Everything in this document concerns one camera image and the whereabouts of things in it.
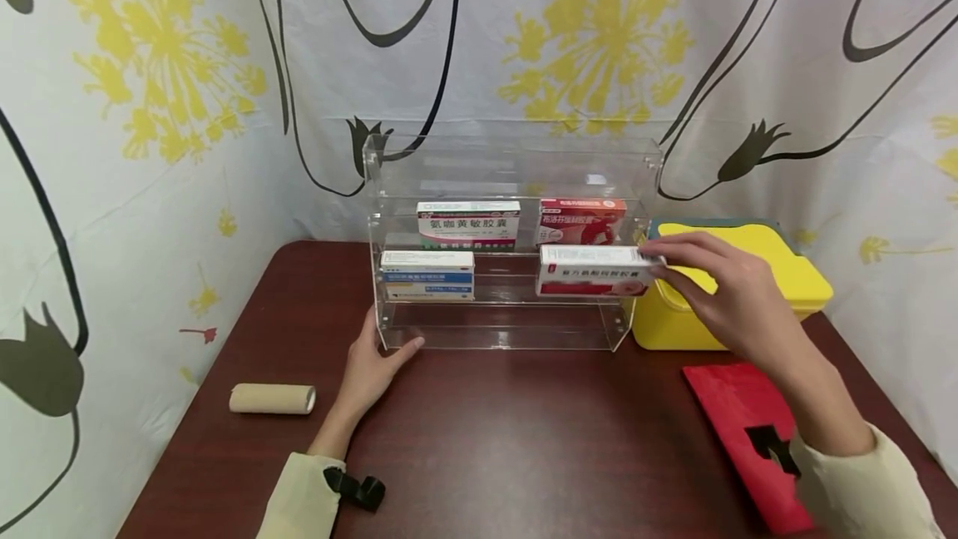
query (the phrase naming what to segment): black clip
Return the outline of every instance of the black clip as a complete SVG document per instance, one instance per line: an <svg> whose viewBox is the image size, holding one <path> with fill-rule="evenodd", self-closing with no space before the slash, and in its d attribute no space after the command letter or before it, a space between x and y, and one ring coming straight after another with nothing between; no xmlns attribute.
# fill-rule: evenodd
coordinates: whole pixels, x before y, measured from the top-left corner
<svg viewBox="0 0 958 539"><path fill-rule="evenodd" d="M798 469L798 464L792 459L792 453L788 451L788 441L783 441L778 436L773 425L746 427L745 433L759 456L767 460L773 459L784 472L795 478L802 477L802 471Z"/></svg>
<svg viewBox="0 0 958 539"><path fill-rule="evenodd" d="M376 477L366 477L360 485L355 478L334 466L323 470L323 477L326 477L326 483L330 489L366 512L376 512L379 503L383 502L383 497L386 495L386 485Z"/></svg>

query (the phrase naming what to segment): wooden table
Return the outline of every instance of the wooden table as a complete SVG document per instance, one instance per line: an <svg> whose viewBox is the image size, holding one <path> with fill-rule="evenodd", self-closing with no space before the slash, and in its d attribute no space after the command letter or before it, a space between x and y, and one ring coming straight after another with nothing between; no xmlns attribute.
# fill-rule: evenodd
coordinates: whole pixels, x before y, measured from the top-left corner
<svg viewBox="0 0 958 539"><path fill-rule="evenodd" d="M252 538L289 452L333 401L372 301L364 244L279 250L119 535ZM827 319L806 329L866 418L919 471L958 537L947 480ZM344 506L333 536L363 539L768 537L679 370L727 354L429 351L397 376L353 440L354 476L379 477L377 514ZM235 383L311 383L309 417L228 412ZM807 537L824 537L814 532Z"/></svg>

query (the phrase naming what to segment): red folder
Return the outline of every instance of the red folder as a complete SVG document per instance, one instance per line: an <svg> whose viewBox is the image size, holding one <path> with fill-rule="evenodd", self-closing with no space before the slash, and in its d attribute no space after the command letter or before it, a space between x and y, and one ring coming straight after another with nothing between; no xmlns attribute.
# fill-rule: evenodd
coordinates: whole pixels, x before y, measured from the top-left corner
<svg viewBox="0 0 958 539"><path fill-rule="evenodd" d="M812 518L795 498L795 477L774 458L760 455L745 432L774 426L783 441L792 438L792 412L768 377L750 363L685 367L682 373L770 531L787 534L813 528Z"/></svg>

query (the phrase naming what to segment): yellow box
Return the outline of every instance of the yellow box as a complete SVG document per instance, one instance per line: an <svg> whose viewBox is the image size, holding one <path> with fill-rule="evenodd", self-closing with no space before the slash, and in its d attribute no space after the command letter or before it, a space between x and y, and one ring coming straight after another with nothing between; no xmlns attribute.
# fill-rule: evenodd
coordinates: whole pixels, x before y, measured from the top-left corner
<svg viewBox="0 0 958 539"><path fill-rule="evenodd" d="M825 307L832 298L828 284L811 261L793 253L782 236L770 226L687 226L679 223L658 225L658 235L683 234L686 231L707 231L740 250L762 256L773 268L775 281L784 298L792 305L795 316L805 319ZM710 294L717 283L703 270L676 267ZM649 350L724 350L692 312L685 298L661 279L633 304L632 334L635 341Z"/></svg>

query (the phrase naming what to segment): toilet paper roll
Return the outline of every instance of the toilet paper roll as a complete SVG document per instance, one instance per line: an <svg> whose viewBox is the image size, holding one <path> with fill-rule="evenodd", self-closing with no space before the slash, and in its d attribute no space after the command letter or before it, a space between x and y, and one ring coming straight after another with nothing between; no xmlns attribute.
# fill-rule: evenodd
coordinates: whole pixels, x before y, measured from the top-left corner
<svg viewBox="0 0 958 539"><path fill-rule="evenodd" d="M240 383L230 393L230 412L309 414L315 402L316 389L310 385Z"/></svg>

